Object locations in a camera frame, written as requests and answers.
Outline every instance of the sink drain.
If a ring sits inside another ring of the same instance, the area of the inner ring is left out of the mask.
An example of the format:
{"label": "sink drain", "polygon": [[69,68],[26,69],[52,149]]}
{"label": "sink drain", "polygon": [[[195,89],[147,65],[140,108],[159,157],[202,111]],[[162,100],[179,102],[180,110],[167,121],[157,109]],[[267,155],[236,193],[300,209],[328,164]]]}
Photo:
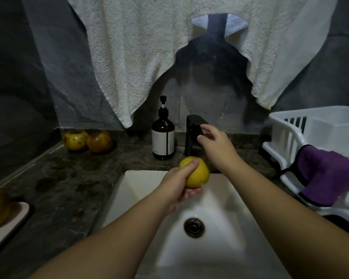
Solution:
{"label": "sink drain", "polygon": [[185,233],[192,238],[199,238],[204,234],[205,225],[199,218],[189,218],[183,224]]}

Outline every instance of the dish rack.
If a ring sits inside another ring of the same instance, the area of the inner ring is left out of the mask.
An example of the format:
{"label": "dish rack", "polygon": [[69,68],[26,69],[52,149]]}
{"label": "dish rack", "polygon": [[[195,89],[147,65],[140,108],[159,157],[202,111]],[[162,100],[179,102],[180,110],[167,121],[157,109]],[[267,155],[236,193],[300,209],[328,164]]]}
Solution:
{"label": "dish rack", "polygon": [[[310,144],[318,149],[335,151],[349,158],[349,107],[330,106],[273,112],[272,140],[264,142],[265,149],[281,169],[288,168],[297,151]],[[320,215],[338,215],[349,222],[349,192],[339,197],[332,207],[314,206],[298,193],[304,186],[291,172],[281,176],[282,182],[310,209]]]}

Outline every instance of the hand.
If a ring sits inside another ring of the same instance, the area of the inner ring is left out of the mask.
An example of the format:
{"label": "hand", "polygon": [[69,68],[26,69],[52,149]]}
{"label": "hand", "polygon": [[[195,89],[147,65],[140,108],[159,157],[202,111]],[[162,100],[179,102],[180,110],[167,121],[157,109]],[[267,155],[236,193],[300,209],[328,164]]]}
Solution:
{"label": "hand", "polygon": [[180,170],[178,167],[171,169],[154,190],[154,194],[166,201],[168,214],[174,212],[181,202],[191,199],[196,193],[202,191],[202,188],[185,188],[186,178],[196,170],[198,165],[198,159],[194,159]]}
{"label": "hand", "polygon": [[226,173],[236,163],[242,161],[227,135],[216,127],[202,124],[201,129],[208,131],[199,135],[198,142],[203,146],[210,162],[222,173]]}

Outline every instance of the sink basin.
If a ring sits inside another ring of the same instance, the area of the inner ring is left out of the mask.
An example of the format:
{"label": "sink basin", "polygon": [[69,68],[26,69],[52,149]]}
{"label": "sink basin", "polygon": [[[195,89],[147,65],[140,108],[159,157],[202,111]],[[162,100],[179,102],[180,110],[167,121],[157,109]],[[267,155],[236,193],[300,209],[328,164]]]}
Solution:
{"label": "sink basin", "polygon": [[[115,187],[97,222],[108,225],[152,192],[165,171],[128,170]],[[205,226],[199,238],[188,236],[189,218]],[[136,278],[290,278],[250,211],[229,180],[211,174],[203,193],[167,216],[138,269]]]}

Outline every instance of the forearm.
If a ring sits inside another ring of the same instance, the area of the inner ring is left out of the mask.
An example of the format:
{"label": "forearm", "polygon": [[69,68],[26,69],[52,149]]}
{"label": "forearm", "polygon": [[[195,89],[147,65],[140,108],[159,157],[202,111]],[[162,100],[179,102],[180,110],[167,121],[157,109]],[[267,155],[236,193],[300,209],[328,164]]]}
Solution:
{"label": "forearm", "polygon": [[225,172],[293,278],[349,278],[349,234],[243,161]]}
{"label": "forearm", "polygon": [[150,194],[98,233],[53,258],[30,279],[134,278],[167,209],[157,195]]}

